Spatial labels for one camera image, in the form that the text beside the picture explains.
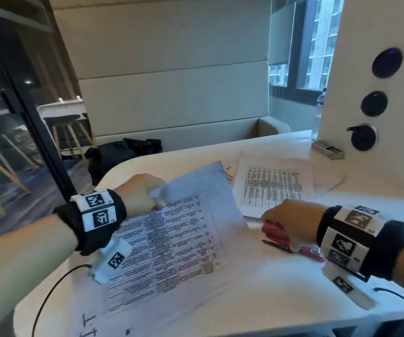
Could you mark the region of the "person's left hand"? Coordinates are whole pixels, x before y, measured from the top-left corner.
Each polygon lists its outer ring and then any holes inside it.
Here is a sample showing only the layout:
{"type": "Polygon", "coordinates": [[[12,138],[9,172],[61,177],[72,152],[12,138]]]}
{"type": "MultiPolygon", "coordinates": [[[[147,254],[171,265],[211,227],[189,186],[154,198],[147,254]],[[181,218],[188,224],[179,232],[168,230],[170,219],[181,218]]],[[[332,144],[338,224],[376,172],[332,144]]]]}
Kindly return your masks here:
{"type": "Polygon", "coordinates": [[[132,176],[125,183],[114,189],[126,208],[126,218],[142,216],[152,211],[150,192],[165,181],[148,173],[132,176]]]}

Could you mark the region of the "person's right hand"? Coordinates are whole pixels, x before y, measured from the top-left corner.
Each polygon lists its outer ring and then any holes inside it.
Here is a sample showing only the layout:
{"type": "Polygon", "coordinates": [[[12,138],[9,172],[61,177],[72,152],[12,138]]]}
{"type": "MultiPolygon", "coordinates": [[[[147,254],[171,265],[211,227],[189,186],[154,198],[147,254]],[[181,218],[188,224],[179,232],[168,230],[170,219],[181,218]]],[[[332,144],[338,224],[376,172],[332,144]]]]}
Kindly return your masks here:
{"type": "Polygon", "coordinates": [[[327,206],[294,199],[285,199],[284,219],[281,225],[287,232],[290,248],[297,251],[301,246],[317,245],[317,231],[327,206]]]}

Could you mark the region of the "red stapler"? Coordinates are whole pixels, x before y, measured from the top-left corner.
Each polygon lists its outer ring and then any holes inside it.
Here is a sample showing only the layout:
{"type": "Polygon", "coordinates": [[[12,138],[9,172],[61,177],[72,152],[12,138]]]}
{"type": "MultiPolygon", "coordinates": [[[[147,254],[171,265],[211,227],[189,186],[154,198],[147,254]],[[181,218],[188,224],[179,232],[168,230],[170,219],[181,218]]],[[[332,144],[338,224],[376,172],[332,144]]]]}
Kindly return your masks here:
{"type": "Polygon", "coordinates": [[[261,242],[269,247],[291,256],[299,255],[319,263],[327,262],[318,248],[302,246],[297,251],[293,251],[290,248],[289,236],[279,223],[266,220],[261,227],[261,232],[265,235],[265,239],[262,239],[261,242]]]}

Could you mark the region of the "printed table paper sheets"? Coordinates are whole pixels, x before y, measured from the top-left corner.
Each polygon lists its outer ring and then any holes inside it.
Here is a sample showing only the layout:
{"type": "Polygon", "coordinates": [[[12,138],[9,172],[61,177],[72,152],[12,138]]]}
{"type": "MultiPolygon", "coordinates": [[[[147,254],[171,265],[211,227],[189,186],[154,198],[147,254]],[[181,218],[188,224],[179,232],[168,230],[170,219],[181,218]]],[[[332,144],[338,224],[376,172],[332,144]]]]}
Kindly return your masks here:
{"type": "Polygon", "coordinates": [[[132,246],[120,274],[105,284],[87,269],[75,289],[65,337],[169,337],[172,323],[228,288],[247,233],[221,162],[180,176],[166,206],[124,221],[116,234],[132,246]]]}

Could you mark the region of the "printed text paper stack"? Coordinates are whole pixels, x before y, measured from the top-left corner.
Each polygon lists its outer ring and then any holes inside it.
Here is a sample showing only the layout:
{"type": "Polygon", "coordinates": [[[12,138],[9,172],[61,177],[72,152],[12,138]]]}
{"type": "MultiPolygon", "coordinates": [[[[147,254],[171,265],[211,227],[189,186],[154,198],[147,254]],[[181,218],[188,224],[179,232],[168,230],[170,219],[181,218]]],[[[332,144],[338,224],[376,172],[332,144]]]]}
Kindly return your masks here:
{"type": "Polygon", "coordinates": [[[258,158],[242,155],[233,183],[242,215],[261,218],[285,199],[315,200],[311,163],[302,158],[258,158]]]}

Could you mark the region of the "black bag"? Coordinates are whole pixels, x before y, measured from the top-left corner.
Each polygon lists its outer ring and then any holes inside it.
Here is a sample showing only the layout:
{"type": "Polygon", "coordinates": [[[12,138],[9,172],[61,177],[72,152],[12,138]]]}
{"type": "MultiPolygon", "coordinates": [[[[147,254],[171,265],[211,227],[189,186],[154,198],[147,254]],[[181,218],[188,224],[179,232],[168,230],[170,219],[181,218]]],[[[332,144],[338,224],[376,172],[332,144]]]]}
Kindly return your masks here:
{"type": "Polygon", "coordinates": [[[159,139],[124,138],[121,141],[105,143],[96,148],[89,147],[84,155],[89,161],[88,172],[92,185],[97,186],[115,166],[133,158],[159,154],[162,151],[162,142],[159,139]]]}

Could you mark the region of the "black left wristband with markers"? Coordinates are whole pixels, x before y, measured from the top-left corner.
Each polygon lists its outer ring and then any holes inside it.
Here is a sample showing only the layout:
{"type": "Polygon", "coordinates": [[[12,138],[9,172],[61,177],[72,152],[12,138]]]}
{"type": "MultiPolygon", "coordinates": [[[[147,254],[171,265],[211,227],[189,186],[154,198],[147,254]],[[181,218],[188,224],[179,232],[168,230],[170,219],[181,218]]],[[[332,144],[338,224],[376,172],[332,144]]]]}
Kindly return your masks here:
{"type": "Polygon", "coordinates": [[[105,248],[127,216],[121,197],[110,189],[74,195],[53,214],[75,234],[76,251],[82,256],[105,248]]]}

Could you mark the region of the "small metal holder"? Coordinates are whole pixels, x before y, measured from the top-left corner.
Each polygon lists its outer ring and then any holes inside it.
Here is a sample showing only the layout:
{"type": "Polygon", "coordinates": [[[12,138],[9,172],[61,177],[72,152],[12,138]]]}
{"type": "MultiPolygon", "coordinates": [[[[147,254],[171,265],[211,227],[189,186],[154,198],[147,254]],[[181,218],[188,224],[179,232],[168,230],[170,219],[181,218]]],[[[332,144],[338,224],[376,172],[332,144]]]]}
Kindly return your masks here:
{"type": "Polygon", "coordinates": [[[339,148],[331,146],[325,141],[313,140],[311,142],[311,149],[317,153],[320,153],[329,160],[341,160],[344,159],[345,152],[339,148]]]}

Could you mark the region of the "black right wristband with markers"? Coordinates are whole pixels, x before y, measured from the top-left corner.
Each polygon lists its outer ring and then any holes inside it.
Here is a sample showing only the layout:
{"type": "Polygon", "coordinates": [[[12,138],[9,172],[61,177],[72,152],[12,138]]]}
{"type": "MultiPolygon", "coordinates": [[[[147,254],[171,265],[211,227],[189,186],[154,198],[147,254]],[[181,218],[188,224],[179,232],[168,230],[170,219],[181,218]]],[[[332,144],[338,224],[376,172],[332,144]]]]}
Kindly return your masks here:
{"type": "Polygon", "coordinates": [[[392,281],[404,250],[404,222],[364,206],[329,207],[318,226],[317,245],[329,261],[365,282],[372,276],[392,281]]]}

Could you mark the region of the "beige upholstered booth sofa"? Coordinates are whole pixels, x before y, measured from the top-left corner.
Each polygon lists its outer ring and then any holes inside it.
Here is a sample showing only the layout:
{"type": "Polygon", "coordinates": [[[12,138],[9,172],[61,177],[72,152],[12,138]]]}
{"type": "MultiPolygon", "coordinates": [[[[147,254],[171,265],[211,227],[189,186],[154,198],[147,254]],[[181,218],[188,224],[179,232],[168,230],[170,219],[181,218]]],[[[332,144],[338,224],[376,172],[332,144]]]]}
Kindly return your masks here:
{"type": "Polygon", "coordinates": [[[294,5],[49,1],[99,144],[151,138],[172,151],[257,135],[269,113],[272,15],[294,5]]]}

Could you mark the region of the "black stool with wooden legs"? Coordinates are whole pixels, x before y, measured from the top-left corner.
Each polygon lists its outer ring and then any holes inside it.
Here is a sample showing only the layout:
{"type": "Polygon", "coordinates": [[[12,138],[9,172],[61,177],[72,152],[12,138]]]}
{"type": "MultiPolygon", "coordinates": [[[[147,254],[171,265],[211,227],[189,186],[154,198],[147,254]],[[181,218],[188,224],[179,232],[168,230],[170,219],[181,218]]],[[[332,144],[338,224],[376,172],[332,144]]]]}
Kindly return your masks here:
{"type": "Polygon", "coordinates": [[[94,147],[94,136],[86,114],[45,117],[43,120],[62,160],[87,161],[85,153],[88,148],[94,147]]]}

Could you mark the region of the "small black round button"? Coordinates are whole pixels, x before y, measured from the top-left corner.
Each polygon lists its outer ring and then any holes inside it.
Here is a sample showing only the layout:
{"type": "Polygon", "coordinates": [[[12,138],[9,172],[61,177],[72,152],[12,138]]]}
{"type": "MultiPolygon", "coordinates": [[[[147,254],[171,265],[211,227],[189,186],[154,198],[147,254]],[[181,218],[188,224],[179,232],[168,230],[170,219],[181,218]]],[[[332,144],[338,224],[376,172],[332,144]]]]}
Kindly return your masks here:
{"type": "Polygon", "coordinates": [[[362,99],[361,111],[367,117],[378,117],[388,106],[388,97],[383,91],[373,91],[362,99]]]}

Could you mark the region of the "white booth side panel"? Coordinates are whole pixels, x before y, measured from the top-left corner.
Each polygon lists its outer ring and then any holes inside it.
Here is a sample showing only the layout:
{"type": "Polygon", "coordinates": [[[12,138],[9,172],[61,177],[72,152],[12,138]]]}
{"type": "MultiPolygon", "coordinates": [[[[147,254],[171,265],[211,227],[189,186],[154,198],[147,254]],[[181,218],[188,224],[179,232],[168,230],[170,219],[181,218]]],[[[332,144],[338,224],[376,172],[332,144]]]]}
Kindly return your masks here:
{"type": "Polygon", "coordinates": [[[388,48],[404,56],[404,0],[345,0],[334,59],[328,79],[319,139],[342,149],[345,161],[404,190],[404,58],[390,78],[379,79],[372,63],[388,48]],[[362,99],[383,91],[388,106],[378,117],[361,111],[362,99]],[[372,124],[379,132],[377,145],[359,152],[346,128],[372,124]]]}

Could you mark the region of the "grey window roller blind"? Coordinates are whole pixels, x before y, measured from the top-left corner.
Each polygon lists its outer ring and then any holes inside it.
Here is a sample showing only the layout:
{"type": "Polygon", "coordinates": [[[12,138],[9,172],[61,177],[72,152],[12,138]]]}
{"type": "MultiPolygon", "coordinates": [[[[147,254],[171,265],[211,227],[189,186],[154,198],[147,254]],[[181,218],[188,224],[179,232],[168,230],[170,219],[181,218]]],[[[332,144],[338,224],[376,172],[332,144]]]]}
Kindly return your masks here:
{"type": "Polygon", "coordinates": [[[295,4],[287,5],[271,14],[268,47],[268,65],[284,65],[289,62],[295,17],[295,4]]]}

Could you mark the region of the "large black round button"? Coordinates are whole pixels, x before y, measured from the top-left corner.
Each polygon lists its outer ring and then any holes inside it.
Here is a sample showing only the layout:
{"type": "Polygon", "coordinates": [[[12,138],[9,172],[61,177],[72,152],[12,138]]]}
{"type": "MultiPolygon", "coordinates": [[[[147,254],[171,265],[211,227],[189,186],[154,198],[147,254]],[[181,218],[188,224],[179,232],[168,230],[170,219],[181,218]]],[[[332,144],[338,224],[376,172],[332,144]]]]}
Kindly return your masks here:
{"type": "Polygon", "coordinates": [[[400,48],[388,48],[378,54],[372,63],[372,73],[379,79],[392,77],[401,67],[403,52],[400,48]]]}

